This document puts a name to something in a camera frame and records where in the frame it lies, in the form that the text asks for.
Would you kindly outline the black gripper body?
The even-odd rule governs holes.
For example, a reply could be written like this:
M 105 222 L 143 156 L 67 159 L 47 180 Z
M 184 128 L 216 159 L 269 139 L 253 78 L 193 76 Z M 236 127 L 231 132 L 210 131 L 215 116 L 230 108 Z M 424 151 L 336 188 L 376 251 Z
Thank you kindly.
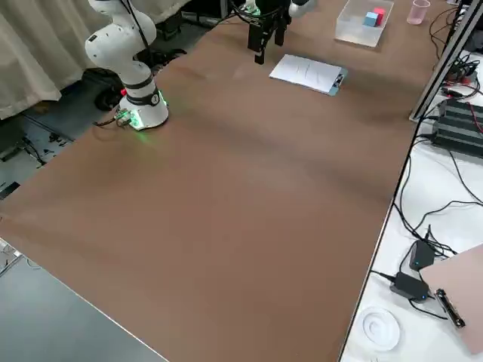
M 291 24 L 291 17 L 288 14 L 290 0 L 255 0 L 252 1 L 254 11 L 252 12 L 250 24 L 271 25 L 277 21 Z

